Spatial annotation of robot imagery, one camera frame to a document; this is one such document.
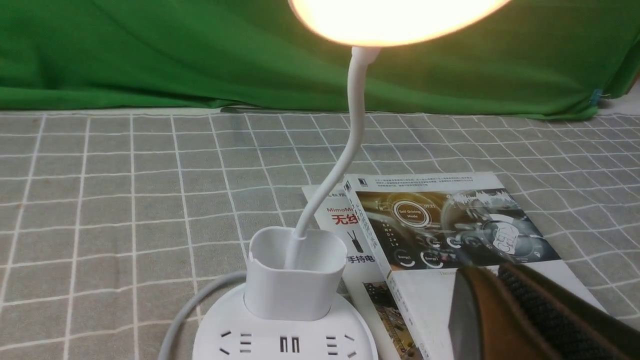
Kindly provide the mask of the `brown padded left gripper finger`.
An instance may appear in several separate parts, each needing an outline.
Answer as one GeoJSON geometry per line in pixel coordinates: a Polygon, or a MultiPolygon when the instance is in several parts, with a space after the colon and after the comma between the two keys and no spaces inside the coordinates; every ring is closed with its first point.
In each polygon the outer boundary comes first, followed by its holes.
{"type": "Polygon", "coordinates": [[[637,360],[640,334],[523,264],[455,273],[455,360],[637,360]]]}

